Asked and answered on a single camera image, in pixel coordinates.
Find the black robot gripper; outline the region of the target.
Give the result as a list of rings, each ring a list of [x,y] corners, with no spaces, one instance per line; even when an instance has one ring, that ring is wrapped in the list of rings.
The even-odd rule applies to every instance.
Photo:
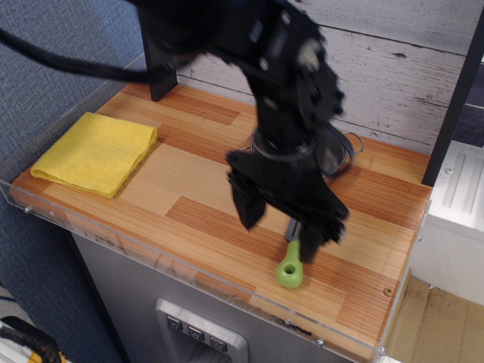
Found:
[[[226,155],[232,197],[239,219],[250,230],[271,205],[302,223],[300,259],[312,262],[318,248],[340,241],[349,210],[327,186],[313,156],[278,162],[250,152]]]

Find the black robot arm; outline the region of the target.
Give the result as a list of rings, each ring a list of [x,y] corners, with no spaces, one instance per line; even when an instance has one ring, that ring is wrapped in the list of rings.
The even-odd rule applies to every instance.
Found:
[[[256,100],[253,150],[227,155],[240,220],[267,205],[300,223],[300,257],[338,241],[349,211],[327,185],[352,145],[331,125],[343,93],[318,26],[286,1],[138,1],[144,28],[172,65],[208,53],[239,67]]]

